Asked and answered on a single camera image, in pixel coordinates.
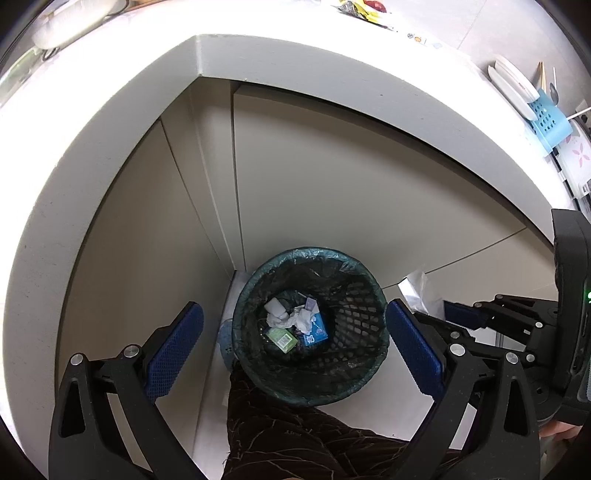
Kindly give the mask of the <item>white paper tissue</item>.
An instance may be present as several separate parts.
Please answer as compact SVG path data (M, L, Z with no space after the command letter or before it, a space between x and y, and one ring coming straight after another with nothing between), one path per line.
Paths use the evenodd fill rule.
M304 335L311 333L312 321L315 319L315 312L308 310L305 306L298 306L294 308L288 323L290 327L294 327L298 332Z

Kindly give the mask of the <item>small clear plastic wrapper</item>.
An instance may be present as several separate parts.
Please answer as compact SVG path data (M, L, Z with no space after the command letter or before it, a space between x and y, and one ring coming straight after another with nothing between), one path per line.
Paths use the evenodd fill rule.
M445 305L428 276L420 270L408 274L398 288L408 307L414 312L445 319Z

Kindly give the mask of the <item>black mesh trash bin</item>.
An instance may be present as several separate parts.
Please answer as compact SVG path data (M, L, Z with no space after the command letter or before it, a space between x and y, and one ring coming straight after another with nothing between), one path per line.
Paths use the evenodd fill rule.
M256 387L304 406L359 391L386 359L386 298L362 262L318 247L263 263L238 297L232 350Z

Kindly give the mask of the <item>blue box in bin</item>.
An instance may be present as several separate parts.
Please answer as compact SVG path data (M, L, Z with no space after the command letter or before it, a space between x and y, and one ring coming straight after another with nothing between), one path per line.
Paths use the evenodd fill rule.
M308 297L305 300L304 306L308 310L315 312L315 319L312 321L311 333L308 335L301 334L301 340L304 343L304 347L311 347L312 345L325 342L325 340L329 339L329 335L327 329L325 329L325 323L324 320L322 320L320 308L318 308L318 302L315 301L315 299Z

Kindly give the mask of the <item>green carton in bin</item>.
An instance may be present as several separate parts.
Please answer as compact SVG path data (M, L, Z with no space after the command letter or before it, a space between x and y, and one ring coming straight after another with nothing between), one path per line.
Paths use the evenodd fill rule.
M272 327L266 331L266 337L284 354L297 347L297 338L287 329Z

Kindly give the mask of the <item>white floral appliance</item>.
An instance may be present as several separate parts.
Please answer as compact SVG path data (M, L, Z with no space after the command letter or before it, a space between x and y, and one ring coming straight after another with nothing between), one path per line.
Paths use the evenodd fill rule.
M581 209L590 203L590 136L575 120L572 132L552 152L559 176L573 202Z

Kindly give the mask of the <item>light blue utensil basket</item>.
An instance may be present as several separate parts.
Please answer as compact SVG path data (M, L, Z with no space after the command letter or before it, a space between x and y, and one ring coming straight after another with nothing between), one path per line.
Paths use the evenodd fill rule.
M538 90L539 98L529 104L537 116L530 121L530 127L547 154L572 134L569 120L553 103L552 99L542 90Z

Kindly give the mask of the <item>blue rimmed plate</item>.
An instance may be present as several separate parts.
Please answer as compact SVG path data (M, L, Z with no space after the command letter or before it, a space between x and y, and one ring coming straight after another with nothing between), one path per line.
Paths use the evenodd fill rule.
M515 110L526 120L538 119L532 104L540 98L530 80L507 58L497 55L487 67L489 79Z

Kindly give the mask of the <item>wooden chopsticks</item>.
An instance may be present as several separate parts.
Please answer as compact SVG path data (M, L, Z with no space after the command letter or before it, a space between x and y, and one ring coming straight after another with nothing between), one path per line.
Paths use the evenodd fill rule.
M547 92L546 67L543 61L538 63L536 86L538 89L541 89L544 93Z

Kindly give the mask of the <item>yellow snack wrapper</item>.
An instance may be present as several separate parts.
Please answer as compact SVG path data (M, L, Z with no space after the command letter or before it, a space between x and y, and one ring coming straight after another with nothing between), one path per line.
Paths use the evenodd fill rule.
M375 25L384 30L419 44L426 44L427 37L409 25L396 11L392 1L335 1L339 13Z

